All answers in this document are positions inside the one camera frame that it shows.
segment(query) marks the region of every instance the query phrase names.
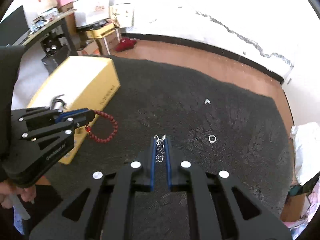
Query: red beaded bracelet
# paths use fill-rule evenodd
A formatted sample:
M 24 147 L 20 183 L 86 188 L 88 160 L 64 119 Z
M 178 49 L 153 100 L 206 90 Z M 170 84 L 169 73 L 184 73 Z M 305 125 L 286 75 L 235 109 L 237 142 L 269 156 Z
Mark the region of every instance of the red beaded bracelet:
M 109 135 L 108 138 L 106 139 L 100 139 L 98 138 L 96 135 L 93 134 L 93 132 L 91 131 L 91 127 L 89 125 L 87 125 L 85 127 L 85 130 L 87 131 L 87 133 L 89 133 L 89 137 L 93 140 L 95 140 L 96 142 L 99 142 L 99 143 L 107 143 L 109 142 L 118 132 L 118 122 L 113 119 L 113 116 L 110 115 L 110 114 L 107 114 L 105 112 L 102 112 L 102 111 L 98 111 L 98 110 L 94 110 L 95 114 L 98 114 L 104 118 L 107 118 L 110 120 L 110 122 L 112 123 L 112 126 L 114 128 L 113 132 Z

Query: desk leg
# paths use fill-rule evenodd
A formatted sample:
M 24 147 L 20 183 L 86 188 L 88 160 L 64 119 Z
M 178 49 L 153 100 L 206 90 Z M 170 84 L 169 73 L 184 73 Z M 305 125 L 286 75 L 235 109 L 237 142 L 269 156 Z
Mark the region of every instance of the desk leg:
M 68 27 L 67 27 L 66 19 L 62 19 L 61 20 L 61 28 L 62 28 L 62 31 L 65 34 L 66 39 L 67 39 L 71 56 L 78 56 L 78 53 L 77 53 L 77 50 L 76 50 L 76 46 L 73 44 L 73 41 L 71 39 L 69 30 L 68 30 Z

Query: yellow box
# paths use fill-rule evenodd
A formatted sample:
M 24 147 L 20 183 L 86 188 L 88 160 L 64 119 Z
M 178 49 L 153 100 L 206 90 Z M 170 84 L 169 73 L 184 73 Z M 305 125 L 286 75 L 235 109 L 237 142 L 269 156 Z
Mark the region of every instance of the yellow box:
M 103 110 L 120 87 L 113 61 L 103 57 L 68 57 L 42 84 L 29 107 L 50 106 L 58 95 L 65 103 L 65 112 L 80 108 Z M 80 148 L 87 132 L 75 129 L 75 147 L 60 159 L 69 164 Z
M 98 30 L 86 31 L 86 35 L 89 39 L 101 39 L 108 34 L 108 32 L 115 28 L 113 23 L 101 27 Z

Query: white box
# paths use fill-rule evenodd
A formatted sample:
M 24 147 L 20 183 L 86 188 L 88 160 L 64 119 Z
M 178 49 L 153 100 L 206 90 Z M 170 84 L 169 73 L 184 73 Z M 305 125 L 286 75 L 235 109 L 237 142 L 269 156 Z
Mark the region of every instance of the white box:
M 73 2 L 76 27 L 84 27 L 109 18 L 108 0 L 77 0 Z

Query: peeling paint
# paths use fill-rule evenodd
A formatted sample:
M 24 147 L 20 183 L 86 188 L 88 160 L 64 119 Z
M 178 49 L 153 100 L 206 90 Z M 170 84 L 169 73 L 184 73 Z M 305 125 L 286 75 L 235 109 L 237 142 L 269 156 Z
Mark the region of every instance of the peeling paint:
M 222 22 L 219 22 L 218 20 L 212 18 L 210 15 L 203 14 L 203 13 L 198 12 L 198 11 L 196 11 L 196 14 L 197 14 L 197 15 L 201 15 L 201 16 L 203 16 L 203 17 L 209 17 L 211 22 L 217 23 L 217 24 L 225 27 L 225 29 L 226 29 L 229 33 L 235 34 L 235 35 L 237 35 L 237 37 L 238 37 L 239 39 L 245 41 L 245 42 L 248 43 L 248 44 L 253 45 L 253 46 L 259 51 L 259 53 L 260 53 L 261 56 L 266 57 L 266 58 L 270 58 L 270 57 L 272 57 L 272 56 L 277 57 L 277 58 L 283 60 L 286 64 L 288 64 L 288 65 L 290 66 L 290 68 L 293 68 L 293 64 L 291 63 L 291 61 L 290 61 L 289 59 L 287 59 L 285 56 L 283 56 L 283 55 L 281 55 L 281 54 L 278 54 L 277 52 L 272 52 L 271 54 L 263 53 L 263 49 L 259 46 L 259 44 L 258 44 L 257 42 L 252 41 L 252 40 L 250 40 L 249 38 L 246 38 L 246 37 L 240 35 L 239 33 L 235 32 L 235 31 L 233 31 L 233 30 L 230 30 L 229 27 L 225 26 Z

